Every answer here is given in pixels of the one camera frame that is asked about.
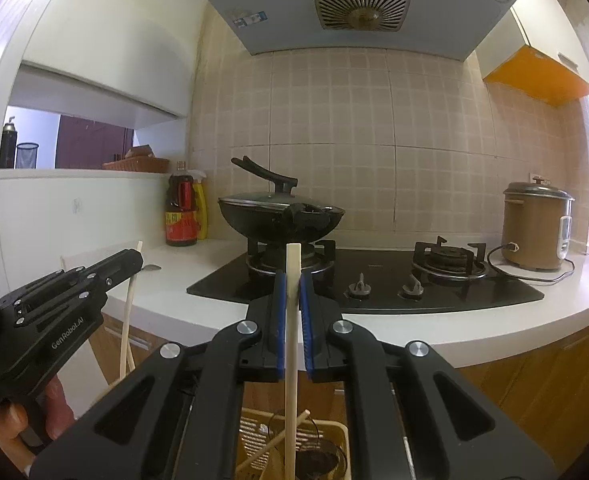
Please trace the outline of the person's left hand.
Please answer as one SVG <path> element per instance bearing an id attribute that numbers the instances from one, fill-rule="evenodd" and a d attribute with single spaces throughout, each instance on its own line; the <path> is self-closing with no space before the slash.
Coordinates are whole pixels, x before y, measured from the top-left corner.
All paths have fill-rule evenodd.
<path id="1" fill-rule="evenodd" d="M 59 438 L 75 422 L 72 408 L 57 376 L 52 378 L 44 390 L 42 409 L 45 429 L 52 440 Z M 22 405 L 10 403 L 6 408 L 0 406 L 0 448 L 25 476 L 35 460 L 35 455 L 20 438 L 28 426 L 29 416 Z"/>

